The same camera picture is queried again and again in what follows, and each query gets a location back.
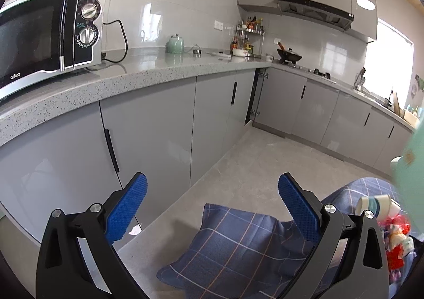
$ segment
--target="microwave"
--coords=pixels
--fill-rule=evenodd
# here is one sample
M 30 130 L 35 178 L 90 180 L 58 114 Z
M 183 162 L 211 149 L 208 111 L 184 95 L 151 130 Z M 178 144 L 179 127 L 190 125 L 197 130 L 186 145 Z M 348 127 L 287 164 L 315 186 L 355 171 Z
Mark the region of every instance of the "microwave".
M 105 0 L 16 0 L 0 9 L 0 100 L 101 63 Z

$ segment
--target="kitchen counter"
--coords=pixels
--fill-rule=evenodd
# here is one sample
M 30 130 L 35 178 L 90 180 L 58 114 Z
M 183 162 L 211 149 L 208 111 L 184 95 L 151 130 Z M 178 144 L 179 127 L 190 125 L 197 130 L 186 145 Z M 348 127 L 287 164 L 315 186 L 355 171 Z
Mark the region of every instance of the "kitchen counter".
M 0 146 L 54 117 L 124 92 L 198 75 L 267 67 L 295 73 L 350 94 L 414 130 L 395 113 L 349 88 L 347 84 L 334 83 L 303 70 L 259 59 L 223 59 L 205 51 L 201 57 L 193 57 L 191 53 L 180 56 L 155 50 L 129 55 L 118 64 L 104 63 L 92 70 L 59 76 L 18 92 L 0 103 Z
M 340 90 L 341 92 L 347 93 L 347 94 L 349 94 L 349 95 L 351 95 L 351 96 L 353 96 L 353 97 L 355 97 L 355 98 L 357 98 L 357 99 L 359 99 L 363 102 L 368 103 L 369 105 L 373 106 L 374 108 L 382 111 L 383 113 L 387 114 L 392 119 L 396 120 L 397 122 L 399 122 L 402 125 L 404 125 L 405 127 L 407 127 L 409 130 L 411 130 L 411 131 L 415 130 L 415 128 L 412 127 L 407 121 L 405 121 L 400 116 L 396 115 L 390 109 L 387 109 L 386 107 L 384 107 L 383 105 L 381 105 L 377 101 L 375 101 L 371 98 L 368 98 L 362 92 L 354 90 L 352 88 L 352 85 L 349 85 L 349 84 L 346 84 L 344 82 L 340 82 L 340 81 L 334 80 L 334 79 L 329 80 L 329 79 L 321 77 L 317 74 L 309 73 L 306 70 L 300 70 L 300 69 L 297 69 L 297 68 L 289 67 L 287 65 L 272 63 L 272 64 L 270 64 L 269 67 L 273 67 L 273 68 L 284 70 L 286 72 L 298 74 L 298 75 L 301 75 L 305 78 L 314 80 L 316 82 L 322 83 L 322 84 L 327 85 L 329 87 L 332 87 L 334 89 Z

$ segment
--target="concrete floor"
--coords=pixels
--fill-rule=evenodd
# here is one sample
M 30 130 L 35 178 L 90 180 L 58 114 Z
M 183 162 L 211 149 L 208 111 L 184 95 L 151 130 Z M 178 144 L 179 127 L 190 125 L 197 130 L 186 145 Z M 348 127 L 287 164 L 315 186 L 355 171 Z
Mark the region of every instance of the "concrete floor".
M 284 172 L 319 199 L 357 178 L 376 177 L 311 147 L 250 127 L 195 186 L 119 251 L 121 259 L 150 298 L 184 298 L 181 291 L 160 283 L 156 272 L 188 247 L 201 225 L 203 206 L 221 204 L 289 221 L 291 216 L 277 192 Z M 39 248 L 6 217 L 0 220 L 0 250 L 35 296 Z

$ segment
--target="microwave control knob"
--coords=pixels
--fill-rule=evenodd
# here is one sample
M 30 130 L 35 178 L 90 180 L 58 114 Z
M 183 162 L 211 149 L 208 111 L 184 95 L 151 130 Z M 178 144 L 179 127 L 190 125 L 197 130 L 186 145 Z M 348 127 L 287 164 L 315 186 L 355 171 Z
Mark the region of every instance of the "microwave control knob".
M 91 44 L 94 41 L 95 36 L 96 36 L 96 33 L 94 29 L 88 26 L 80 31 L 78 37 L 81 44 L 86 45 L 86 44 Z
M 81 17 L 84 19 L 92 19 L 97 14 L 97 6 L 93 3 L 87 3 L 81 8 Z

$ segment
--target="blue gripper pad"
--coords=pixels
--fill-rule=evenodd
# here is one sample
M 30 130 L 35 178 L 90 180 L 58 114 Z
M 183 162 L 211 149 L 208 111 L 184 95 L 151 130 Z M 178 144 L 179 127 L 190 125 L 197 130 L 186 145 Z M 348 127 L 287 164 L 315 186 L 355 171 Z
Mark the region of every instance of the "blue gripper pad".
M 278 180 L 278 193 L 283 199 L 300 233 L 306 240 L 318 244 L 321 239 L 319 218 L 303 197 L 300 187 L 286 175 Z
M 130 188 L 125 188 L 125 193 L 107 217 L 105 236 L 110 245 L 124 236 L 147 193 L 147 178 L 143 174 L 128 185 Z

